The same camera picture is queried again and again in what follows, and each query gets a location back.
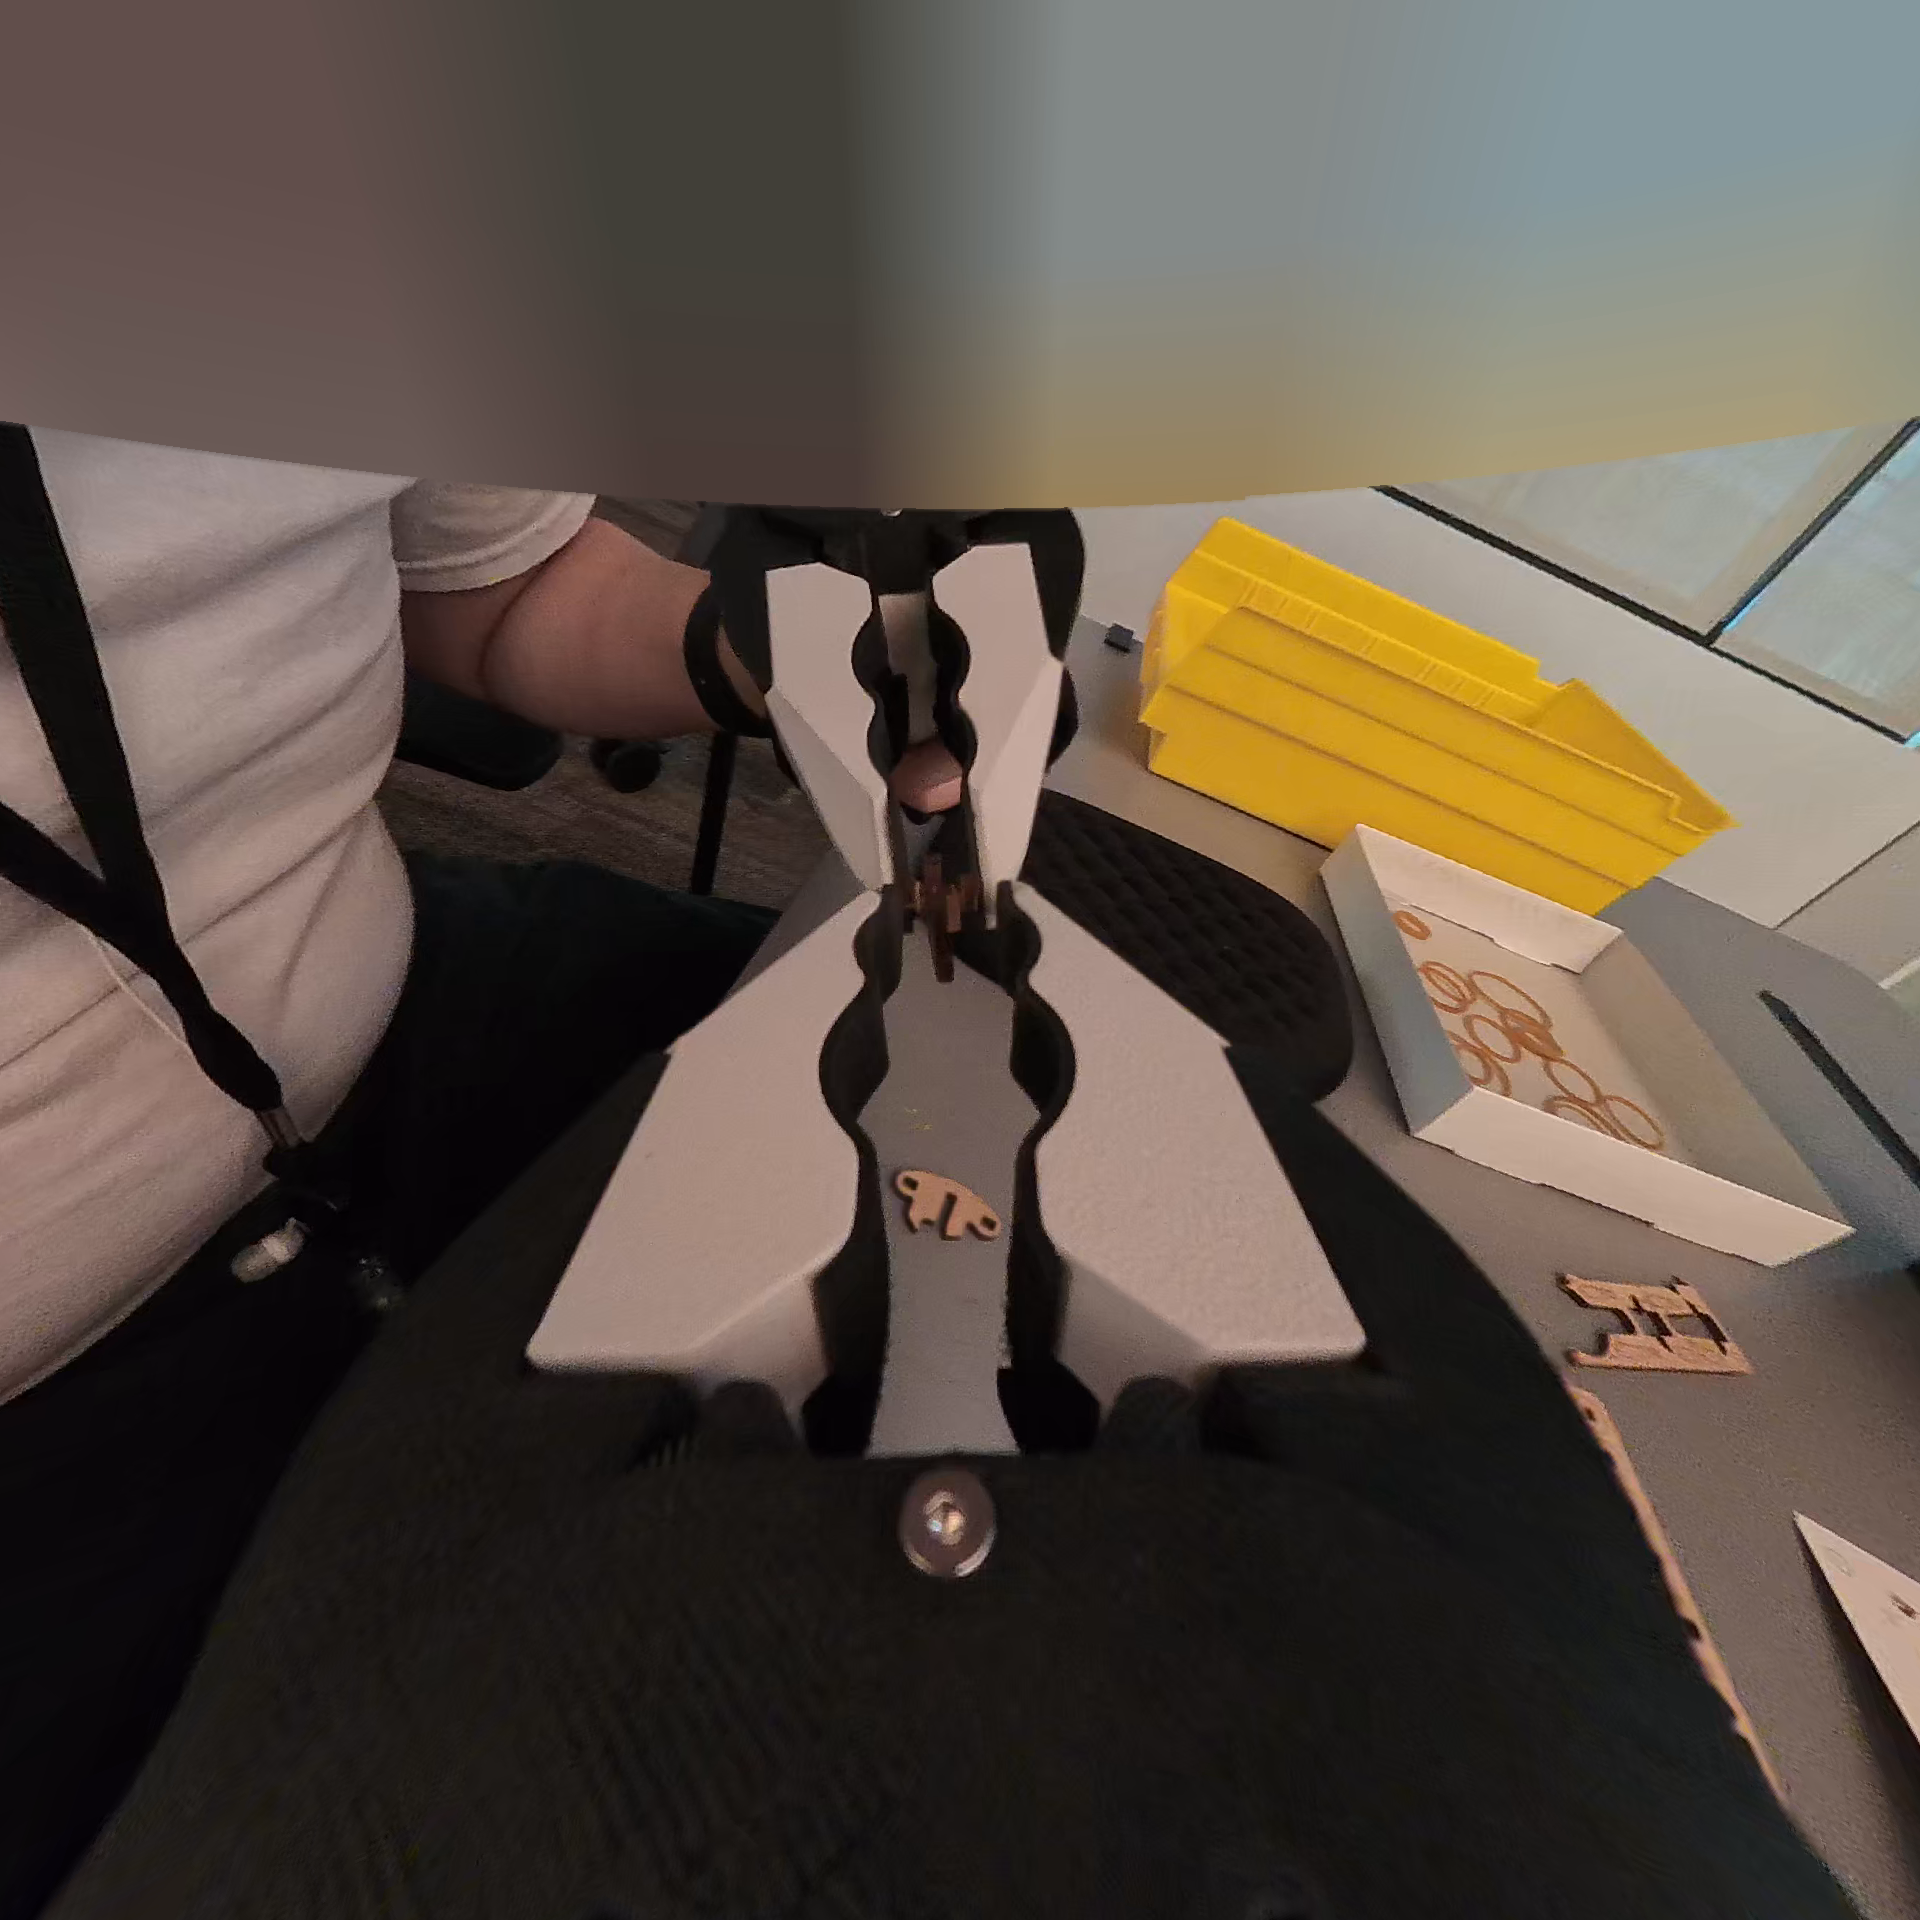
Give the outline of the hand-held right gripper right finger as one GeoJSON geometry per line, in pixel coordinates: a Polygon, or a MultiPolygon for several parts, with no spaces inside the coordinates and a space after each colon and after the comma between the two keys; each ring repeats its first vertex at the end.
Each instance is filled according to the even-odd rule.
{"type": "Polygon", "coordinates": [[[1334,1366],[1362,1322],[1231,1045],[1022,879],[993,904],[1014,1164],[997,1399],[1019,1452],[1075,1452],[1138,1379],[1334,1366]]]}

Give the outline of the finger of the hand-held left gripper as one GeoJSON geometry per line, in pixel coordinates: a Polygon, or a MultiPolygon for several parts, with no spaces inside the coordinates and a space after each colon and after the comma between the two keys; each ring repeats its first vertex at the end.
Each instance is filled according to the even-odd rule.
{"type": "Polygon", "coordinates": [[[1029,550],[979,544],[938,570],[936,636],[949,672],[940,725],[963,767],[972,867],[997,890],[1028,853],[1064,689],[1029,550]]]}
{"type": "Polygon", "coordinates": [[[861,638],[878,638],[871,587],[824,562],[766,576],[769,686],[779,750],[827,840],[861,890],[896,882],[891,789],[875,766],[882,703],[855,672],[861,638]]]}

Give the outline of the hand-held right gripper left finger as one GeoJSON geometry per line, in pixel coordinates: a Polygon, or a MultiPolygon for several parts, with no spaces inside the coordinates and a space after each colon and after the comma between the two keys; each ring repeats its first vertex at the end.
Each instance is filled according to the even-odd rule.
{"type": "Polygon", "coordinates": [[[899,890],[857,891],[661,1057],[525,1361],[766,1385],[861,1454],[890,1348],[890,1239],[861,1116],[890,1069],[899,890]]]}

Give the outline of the small notched wooden part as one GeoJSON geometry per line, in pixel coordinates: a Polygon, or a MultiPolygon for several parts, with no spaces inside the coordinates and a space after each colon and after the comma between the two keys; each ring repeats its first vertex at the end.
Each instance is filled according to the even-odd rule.
{"type": "Polygon", "coordinates": [[[1001,1233],[995,1208],[956,1178],[921,1166],[899,1166],[891,1186],[904,1203],[904,1225],[909,1233],[938,1233],[947,1242],[972,1238],[984,1243],[1001,1233]]]}

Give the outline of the small wooden model assembly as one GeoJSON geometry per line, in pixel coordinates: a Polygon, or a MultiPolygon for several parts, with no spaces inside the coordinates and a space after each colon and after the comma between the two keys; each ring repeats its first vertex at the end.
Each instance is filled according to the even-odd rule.
{"type": "Polygon", "coordinates": [[[919,864],[897,882],[901,916],[925,945],[930,972],[941,986],[953,984],[958,945],[968,932],[989,920],[989,900],[972,853],[924,851],[919,864]]]}

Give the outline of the wooden parts sheet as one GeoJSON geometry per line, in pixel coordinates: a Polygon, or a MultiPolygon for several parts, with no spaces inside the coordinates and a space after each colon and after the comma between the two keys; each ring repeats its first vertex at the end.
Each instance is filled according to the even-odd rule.
{"type": "Polygon", "coordinates": [[[1595,1448],[1606,1455],[1608,1466],[1620,1486],[1621,1496],[1627,1500],[1635,1522],[1639,1524],[1643,1544],[1655,1557],[1659,1566],[1662,1583],[1667,1593],[1667,1601],[1681,1622],[1681,1628],[1687,1634],[1691,1656],[1705,1677],[1705,1683],[1716,1691],[1721,1702],[1726,1716],[1730,1717],[1733,1731],[1740,1741],[1750,1751],[1755,1762],[1765,1786],[1770,1787],[1773,1800],[1781,1806],[1788,1806],[1788,1792],[1784,1781],[1764,1745],[1764,1739],[1747,1716],[1740,1691],[1733,1683],[1733,1677],[1718,1649],[1716,1637],[1710,1629],[1707,1619],[1704,1617],[1691,1585],[1683,1574],[1683,1568],[1667,1540],[1667,1530],[1659,1519],[1659,1514],[1649,1500],[1641,1478],[1631,1461],[1629,1452],[1623,1446],[1618,1424],[1613,1421],[1608,1408],[1598,1399],[1590,1389],[1573,1384],[1572,1379],[1562,1382],[1567,1397],[1572,1399],[1584,1428],[1595,1441],[1595,1448]]]}

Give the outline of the black mesh wrist rest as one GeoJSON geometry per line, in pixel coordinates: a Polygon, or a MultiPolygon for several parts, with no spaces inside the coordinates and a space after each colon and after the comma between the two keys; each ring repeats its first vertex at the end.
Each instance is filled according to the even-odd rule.
{"type": "Polygon", "coordinates": [[[1310,1102],[1346,1084],[1346,984],[1288,898],[1058,789],[1038,800],[1019,878],[1225,1044],[1281,1062],[1310,1102]]]}

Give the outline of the stack of yellow plastic bins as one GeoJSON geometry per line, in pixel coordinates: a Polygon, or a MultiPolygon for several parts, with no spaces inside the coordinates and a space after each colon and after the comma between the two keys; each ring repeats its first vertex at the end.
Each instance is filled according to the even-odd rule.
{"type": "Polygon", "coordinates": [[[1158,777],[1587,916],[1736,824],[1590,683],[1233,515],[1163,581],[1138,686],[1158,777]]]}

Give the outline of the pile of tan rubber bands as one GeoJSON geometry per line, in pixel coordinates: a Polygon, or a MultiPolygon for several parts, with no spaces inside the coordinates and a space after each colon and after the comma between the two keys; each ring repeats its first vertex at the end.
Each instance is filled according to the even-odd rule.
{"type": "Polygon", "coordinates": [[[1462,1075],[1572,1126],[1678,1155],[1678,1131],[1587,1002],[1577,972],[1430,908],[1388,912],[1462,1075]]]}

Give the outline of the white cardboard tray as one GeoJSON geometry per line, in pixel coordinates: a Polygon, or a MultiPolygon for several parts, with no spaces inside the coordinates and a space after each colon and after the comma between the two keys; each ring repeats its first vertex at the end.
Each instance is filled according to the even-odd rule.
{"type": "Polygon", "coordinates": [[[1353,828],[1317,876],[1415,1140],[1765,1267],[1853,1233],[1764,1103],[1620,928],[1368,826],[1353,828]],[[1577,973],[1671,1121],[1678,1155],[1472,1086],[1427,1006],[1389,900],[1430,908],[1499,947],[1577,973]]]}

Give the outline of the black flat strip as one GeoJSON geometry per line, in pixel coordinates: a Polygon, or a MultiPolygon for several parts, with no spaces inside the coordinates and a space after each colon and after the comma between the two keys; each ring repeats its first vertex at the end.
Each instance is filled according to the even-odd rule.
{"type": "Polygon", "coordinates": [[[1878,1144],[1884,1157],[1897,1167],[1909,1188],[1918,1188],[1918,1152],[1904,1131],[1873,1102],[1868,1090],[1849,1074],[1844,1062],[1807,1025],[1807,1021],[1775,991],[1762,989],[1758,1002],[1817,1072],[1864,1131],[1878,1144]]]}

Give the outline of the frosted glass window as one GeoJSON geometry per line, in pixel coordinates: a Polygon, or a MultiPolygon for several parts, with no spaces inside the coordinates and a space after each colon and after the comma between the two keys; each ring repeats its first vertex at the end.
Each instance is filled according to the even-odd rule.
{"type": "Polygon", "coordinates": [[[1913,417],[1377,491],[1916,748],[1913,417]]]}

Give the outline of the instruction booklet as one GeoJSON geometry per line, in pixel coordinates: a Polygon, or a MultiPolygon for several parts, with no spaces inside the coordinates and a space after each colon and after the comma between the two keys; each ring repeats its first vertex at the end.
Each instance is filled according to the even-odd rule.
{"type": "Polygon", "coordinates": [[[1802,1511],[1792,1519],[1892,1708],[1918,1739],[1916,1577],[1802,1511]]]}

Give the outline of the long wooden frame scrap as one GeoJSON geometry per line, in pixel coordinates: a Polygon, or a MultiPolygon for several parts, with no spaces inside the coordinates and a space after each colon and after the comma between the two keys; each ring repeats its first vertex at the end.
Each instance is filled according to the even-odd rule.
{"type": "Polygon", "coordinates": [[[1753,1373],[1705,1295],[1678,1276],[1649,1284],[1560,1274],[1555,1285],[1572,1304],[1613,1320],[1595,1346],[1566,1351],[1576,1369],[1736,1379],[1753,1373]]]}

